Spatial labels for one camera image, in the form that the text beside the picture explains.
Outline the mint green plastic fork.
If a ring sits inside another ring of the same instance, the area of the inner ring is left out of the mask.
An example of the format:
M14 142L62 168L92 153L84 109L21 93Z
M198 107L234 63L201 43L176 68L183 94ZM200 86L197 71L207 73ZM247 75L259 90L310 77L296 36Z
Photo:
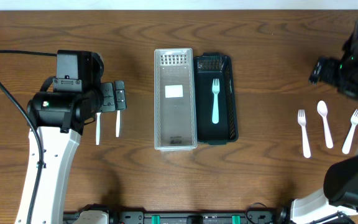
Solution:
M213 92L213 95L214 95L212 123L213 124L218 124L219 123L219 100L218 100L218 95L219 95L219 92L220 92L220 82L219 82L218 78L215 78L213 80L212 92Z

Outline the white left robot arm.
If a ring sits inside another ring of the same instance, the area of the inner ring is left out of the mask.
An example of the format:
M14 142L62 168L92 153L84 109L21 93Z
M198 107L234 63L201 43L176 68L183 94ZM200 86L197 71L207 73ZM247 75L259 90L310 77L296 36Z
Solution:
M62 223L74 155L87 120L116 110L113 83L102 83L100 54L59 50L57 74L27 104L29 163L16 223Z

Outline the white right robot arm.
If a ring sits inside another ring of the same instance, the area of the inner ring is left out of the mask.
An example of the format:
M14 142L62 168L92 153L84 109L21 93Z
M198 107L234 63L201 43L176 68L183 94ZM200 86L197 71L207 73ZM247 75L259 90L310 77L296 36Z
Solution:
M342 47L342 59L320 57L309 77L310 83L323 81L338 92L358 100L358 20ZM358 215L358 149L356 155L333 164L323 188L298 198L280 211L277 223L352 223Z

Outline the pale pink plastic spoon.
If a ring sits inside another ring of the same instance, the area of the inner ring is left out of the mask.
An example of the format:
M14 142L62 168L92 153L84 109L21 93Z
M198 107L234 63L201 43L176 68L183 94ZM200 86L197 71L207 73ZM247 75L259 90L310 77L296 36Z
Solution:
M322 120L323 120L324 139L325 139L326 147L329 149L332 149L334 144L333 144L333 139L331 136L328 119L327 119L328 108L326 106L326 103L323 100L318 102L317 112L322 117Z

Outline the white plastic fork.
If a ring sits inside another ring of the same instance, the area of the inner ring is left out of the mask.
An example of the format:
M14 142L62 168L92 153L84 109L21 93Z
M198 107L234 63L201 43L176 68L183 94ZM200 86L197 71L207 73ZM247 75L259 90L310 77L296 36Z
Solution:
M311 149L308 140L308 135L306 132L306 116L304 110L298 110L297 120L298 120L298 124L301 126L303 155L305 158L309 159L311 157Z
M358 110L355 110L355 112L351 116L351 127L349 129L349 132L345 138L344 144L342 146L342 153L343 154L349 154L351 150L351 144L354 137L356 126L358 125Z

